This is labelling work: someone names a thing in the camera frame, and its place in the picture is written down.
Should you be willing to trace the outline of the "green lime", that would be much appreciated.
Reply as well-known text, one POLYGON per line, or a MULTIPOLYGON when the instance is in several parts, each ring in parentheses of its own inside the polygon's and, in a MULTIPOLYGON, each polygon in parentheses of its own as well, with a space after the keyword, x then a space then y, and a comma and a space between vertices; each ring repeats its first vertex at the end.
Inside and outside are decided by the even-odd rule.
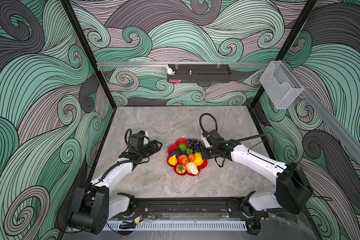
POLYGON ((186 144, 180 143, 180 144, 179 144, 179 149, 180 149, 182 152, 186 152, 187 149, 188 149, 188 147, 187 147, 186 144))

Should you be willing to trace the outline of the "large yellow lemon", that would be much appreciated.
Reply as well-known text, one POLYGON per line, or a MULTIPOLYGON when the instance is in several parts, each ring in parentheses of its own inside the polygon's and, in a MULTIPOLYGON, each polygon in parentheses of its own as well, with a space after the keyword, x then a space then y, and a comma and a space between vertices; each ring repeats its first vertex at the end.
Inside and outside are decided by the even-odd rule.
POLYGON ((203 157, 202 157, 202 153, 194 153, 195 159, 194 159, 194 163, 197 166, 200 166, 204 163, 203 157))

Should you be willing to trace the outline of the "red strawberry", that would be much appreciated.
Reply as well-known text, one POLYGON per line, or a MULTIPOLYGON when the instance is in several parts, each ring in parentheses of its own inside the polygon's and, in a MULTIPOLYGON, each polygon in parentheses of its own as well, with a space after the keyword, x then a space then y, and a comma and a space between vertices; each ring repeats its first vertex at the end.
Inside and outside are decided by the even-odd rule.
POLYGON ((187 172, 187 168, 185 165, 177 165, 176 166, 176 173, 179 175, 184 175, 187 172))

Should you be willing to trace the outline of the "orange tangerine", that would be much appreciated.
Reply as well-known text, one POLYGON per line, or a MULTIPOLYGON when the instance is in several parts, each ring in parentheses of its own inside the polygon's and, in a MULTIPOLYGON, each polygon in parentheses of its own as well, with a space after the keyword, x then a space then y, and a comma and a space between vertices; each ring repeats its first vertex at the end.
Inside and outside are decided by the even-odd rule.
POLYGON ((189 161, 193 162, 196 159, 196 157, 194 154, 190 154, 190 155, 188 155, 188 159, 189 159, 189 161))
POLYGON ((182 158, 181 162, 182 162, 182 165, 187 165, 189 163, 189 159, 188 158, 182 158))

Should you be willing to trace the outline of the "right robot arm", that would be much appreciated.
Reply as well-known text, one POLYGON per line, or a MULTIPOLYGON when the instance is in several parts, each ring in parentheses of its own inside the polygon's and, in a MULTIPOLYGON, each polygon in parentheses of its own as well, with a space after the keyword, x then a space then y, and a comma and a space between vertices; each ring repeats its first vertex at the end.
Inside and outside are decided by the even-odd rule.
POLYGON ((202 130, 202 158, 204 160, 233 161, 261 174, 275 185, 274 192, 250 192, 243 200, 245 215, 271 209, 284 209, 291 214, 299 214, 310 198, 332 201, 332 198, 315 194, 303 169, 296 163, 285 164, 265 157, 242 143, 248 138, 225 140, 215 128, 202 130))

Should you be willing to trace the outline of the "small yellow lemon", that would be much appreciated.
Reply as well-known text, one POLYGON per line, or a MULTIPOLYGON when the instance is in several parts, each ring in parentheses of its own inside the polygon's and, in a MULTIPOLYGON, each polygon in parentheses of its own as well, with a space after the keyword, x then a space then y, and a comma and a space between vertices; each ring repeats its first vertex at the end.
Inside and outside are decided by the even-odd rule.
POLYGON ((171 166, 176 166, 178 164, 178 157, 176 155, 172 155, 168 159, 168 164, 171 165, 171 166))

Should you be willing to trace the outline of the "dark avocado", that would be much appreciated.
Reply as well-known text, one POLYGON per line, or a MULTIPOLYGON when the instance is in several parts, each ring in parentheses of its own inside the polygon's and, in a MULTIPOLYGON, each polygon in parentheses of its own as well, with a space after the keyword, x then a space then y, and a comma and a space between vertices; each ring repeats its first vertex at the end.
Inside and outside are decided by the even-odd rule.
POLYGON ((172 157, 172 156, 179 157, 182 154, 183 154, 183 152, 180 149, 174 149, 173 151, 170 152, 170 157, 172 157))

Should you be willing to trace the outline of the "beige pear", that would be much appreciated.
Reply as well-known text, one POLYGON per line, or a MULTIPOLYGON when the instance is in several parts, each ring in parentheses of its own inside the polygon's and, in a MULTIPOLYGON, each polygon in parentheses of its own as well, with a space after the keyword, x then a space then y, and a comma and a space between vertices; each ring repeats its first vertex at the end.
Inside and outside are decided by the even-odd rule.
POLYGON ((199 175, 199 169, 195 162, 188 162, 188 164, 186 165, 186 170, 189 174, 196 176, 199 175))

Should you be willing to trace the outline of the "red flower-shaped fruit bowl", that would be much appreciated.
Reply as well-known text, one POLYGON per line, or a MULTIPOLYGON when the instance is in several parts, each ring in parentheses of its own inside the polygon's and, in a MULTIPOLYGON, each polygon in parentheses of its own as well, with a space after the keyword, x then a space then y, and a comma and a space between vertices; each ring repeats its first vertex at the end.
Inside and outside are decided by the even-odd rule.
MULTIPOLYGON (((178 140, 176 140, 176 142, 175 142, 174 144, 170 145, 169 148, 168 148, 168 150, 167 150, 167 152, 168 152, 167 164, 168 164, 169 167, 171 167, 171 168, 173 169, 173 172, 174 172, 176 175, 178 175, 178 176, 191 176, 191 177, 195 177, 196 175, 193 175, 193 174, 188 173, 188 172, 185 172, 185 173, 182 173, 182 174, 181 174, 181 173, 178 173, 178 172, 176 171, 176 169, 177 169, 176 166, 171 165, 171 164, 169 163, 169 158, 172 156, 172 155, 171 155, 171 152, 174 151, 174 150, 176 150, 176 149, 178 149, 178 148, 179 148, 179 144, 185 144, 185 145, 189 146, 187 139, 178 139, 178 140)), ((204 160, 204 158, 202 158, 202 160, 203 160, 203 163, 198 166, 198 171, 199 171, 199 173, 201 173, 201 171, 204 170, 204 169, 208 166, 208 160, 204 160)))

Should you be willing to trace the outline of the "red apple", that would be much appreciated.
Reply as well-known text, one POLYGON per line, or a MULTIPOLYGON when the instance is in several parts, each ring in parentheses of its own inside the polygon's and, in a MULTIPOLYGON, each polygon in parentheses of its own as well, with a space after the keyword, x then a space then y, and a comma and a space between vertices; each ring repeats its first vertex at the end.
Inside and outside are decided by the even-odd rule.
POLYGON ((182 165, 182 162, 181 162, 181 159, 182 158, 188 158, 188 156, 187 155, 181 155, 181 156, 179 156, 178 157, 178 164, 181 164, 182 165))

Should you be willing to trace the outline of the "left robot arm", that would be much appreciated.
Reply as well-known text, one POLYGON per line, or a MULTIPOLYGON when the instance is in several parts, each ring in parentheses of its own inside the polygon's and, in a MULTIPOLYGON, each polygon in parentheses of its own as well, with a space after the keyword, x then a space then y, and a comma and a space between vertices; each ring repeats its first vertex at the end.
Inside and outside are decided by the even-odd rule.
POLYGON ((65 222, 77 233, 82 231, 97 235, 113 216, 133 213, 133 195, 118 193, 111 198, 110 193, 138 165, 148 163, 150 157, 161 150, 163 143, 150 140, 145 131, 134 134, 131 129, 127 129, 124 141, 127 147, 115 164, 91 182, 79 185, 70 194, 72 201, 65 222))

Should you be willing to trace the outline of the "black grape bunch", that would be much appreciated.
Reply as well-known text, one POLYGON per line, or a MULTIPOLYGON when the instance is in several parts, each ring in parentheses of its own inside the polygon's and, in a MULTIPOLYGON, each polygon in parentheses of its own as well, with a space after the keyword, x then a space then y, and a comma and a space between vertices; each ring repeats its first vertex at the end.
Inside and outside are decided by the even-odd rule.
POLYGON ((200 141, 189 139, 187 141, 189 145, 189 149, 192 150, 193 153, 200 153, 203 148, 203 144, 200 141))

